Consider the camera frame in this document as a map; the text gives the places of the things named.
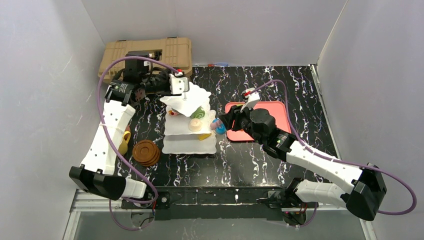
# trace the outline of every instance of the yellow pitcher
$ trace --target yellow pitcher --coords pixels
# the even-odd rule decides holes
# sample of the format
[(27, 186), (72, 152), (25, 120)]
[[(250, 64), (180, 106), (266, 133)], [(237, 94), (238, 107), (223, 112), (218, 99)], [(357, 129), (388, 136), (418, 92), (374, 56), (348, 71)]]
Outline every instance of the yellow pitcher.
[(128, 151), (128, 143), (130, 142), (130, 138), (131, 138), (131, 132), (130, 131), (125, 131), (123, 133), (123, 136), (122, 136), (122, 142), (120, 143), (119, 148), (118, 148), (118, 152), (121, 155), (124, 155), (124, 154), (127, 153), (127, 151)]

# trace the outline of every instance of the stack of brown coasters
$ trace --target stack of brown coasters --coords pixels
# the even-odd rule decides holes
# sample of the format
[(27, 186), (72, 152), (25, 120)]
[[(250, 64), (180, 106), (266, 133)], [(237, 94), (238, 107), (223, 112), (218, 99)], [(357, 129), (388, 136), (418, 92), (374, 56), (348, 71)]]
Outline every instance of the stack of brown coasters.
[(144, 167), (155, 165), (159, 161), (161, 151), (150, 140), (139, 141), (132, 149), (132, 156)]

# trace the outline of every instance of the red tray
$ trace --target red tray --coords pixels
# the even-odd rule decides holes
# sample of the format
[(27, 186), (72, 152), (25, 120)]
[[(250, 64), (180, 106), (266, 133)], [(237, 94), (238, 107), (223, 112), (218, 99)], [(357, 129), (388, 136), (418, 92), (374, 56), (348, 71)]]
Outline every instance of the red tray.
[[(244, 102), (229, 102), (225, 105), (225, 112), (228, 113), (230, 108), (234, 105), (242, 105)], [(287, 120), (286, 115), (286, 106), (280, 101), (260, 101), (258, 102), (253, 109), (266, 109), (269, 114), (275, 118), (275, 124), (277, 128), (282, 129), (286, 132), (292, 133), (290, 131), (289, 120)], [(245, 142), (253, 141), (253, 139), (244, 131), (232, 131), (229, 130), (226, 132), (226, 136), (230, 141), (235, 142)]]

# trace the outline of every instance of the beige toolbox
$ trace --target beige toolbox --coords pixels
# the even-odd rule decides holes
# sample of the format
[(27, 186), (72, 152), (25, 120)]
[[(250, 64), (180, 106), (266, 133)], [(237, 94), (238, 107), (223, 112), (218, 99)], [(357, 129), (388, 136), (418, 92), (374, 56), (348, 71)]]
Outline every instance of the beige toolbox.
[[(121, 40), (109, 42), (103, 53), (98, 76), (103, 74), (103, 71), (113, 61), (125, 57), (129, 51), (146, 51), (151, 56), (158, 55), (159, 61), (172, 67), (182, 69), (187, 77), (192, 75), (192, 41), (187, 37), (169, 37), (157, 40), (142, 40), (131, 41)], [(109, 73), (104, 77), (104, 82), (109, 84), (112, 77), (121, 69), (125, 68), (125, 61), (121, 61), (109, 70)]]

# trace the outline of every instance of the white panel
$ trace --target white panel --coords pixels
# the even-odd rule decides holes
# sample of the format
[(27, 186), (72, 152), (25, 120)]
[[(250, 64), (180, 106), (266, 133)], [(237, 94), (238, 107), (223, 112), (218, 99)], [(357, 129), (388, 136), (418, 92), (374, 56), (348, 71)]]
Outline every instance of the white panel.
[[(347, 3), (318, 62), (322, 97), (344, 160), (371, 162), (411, 185), (411, 214), (378, 214), (378, 239), (423, 239), (424, 1)], [(380, 210), (402, 211), (409, 192), (384, 178)]]
[(174, 0), (82, 0), (104, 43), (177, 36)]
[(104, 44), (80, 1), (2, 1), (0, 33), (1, 239), (62, 239)]
[(194, 64), (315, 64), (346, 0), (82, 0), (105, 43), (188, 37)]
[(346, 0), (178, 0), (178, 36), (192, 42), (193, 63), (308, 65)]

